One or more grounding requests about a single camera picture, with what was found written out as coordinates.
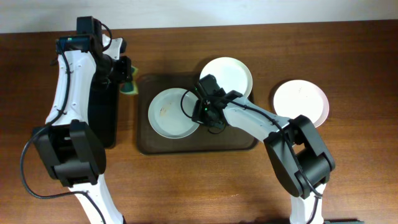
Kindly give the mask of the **green yellow sponge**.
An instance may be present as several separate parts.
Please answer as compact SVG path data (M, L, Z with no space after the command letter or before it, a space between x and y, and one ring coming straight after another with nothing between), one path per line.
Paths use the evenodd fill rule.
M136 75L138 69L136 67L131 67L131 75L132 80L130 82L123 83L119 89L119 92L124 95L137 95L139 93L137 83L136 83Z

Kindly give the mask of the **white plate top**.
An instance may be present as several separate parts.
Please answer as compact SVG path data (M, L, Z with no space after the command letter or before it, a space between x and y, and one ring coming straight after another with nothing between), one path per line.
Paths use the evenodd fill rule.
M252 75L247 66L238 59L220 57L208 62L201 71L200 78L213 75L225 92L235 90L248 98L252 91Z

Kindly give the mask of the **white plate with sauce streak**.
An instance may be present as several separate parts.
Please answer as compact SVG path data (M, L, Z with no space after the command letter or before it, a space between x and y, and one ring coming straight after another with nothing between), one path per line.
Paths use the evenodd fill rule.
M281 84L273 96L277 115L296 118L304 115L317 128L327 119L330 104L326 94L316 84L306 80L291 80Z

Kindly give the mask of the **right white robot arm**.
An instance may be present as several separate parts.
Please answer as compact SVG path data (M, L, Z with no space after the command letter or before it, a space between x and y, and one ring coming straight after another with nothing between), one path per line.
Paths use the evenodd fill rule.
M290 222L325 222L323 191L335 161L307 117L277 116L236 91L219 91L216 95L199 95L192 119L211 126L239 128L262 141L278 181L290 194Z

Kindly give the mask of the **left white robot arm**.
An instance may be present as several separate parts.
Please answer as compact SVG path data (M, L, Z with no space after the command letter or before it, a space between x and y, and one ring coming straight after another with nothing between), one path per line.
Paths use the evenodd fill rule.
M52 109L32 134L49 176L75 195L91 223L125 223L105 182L105 149L114 143L119 84L132 80L119 52L58 50Z

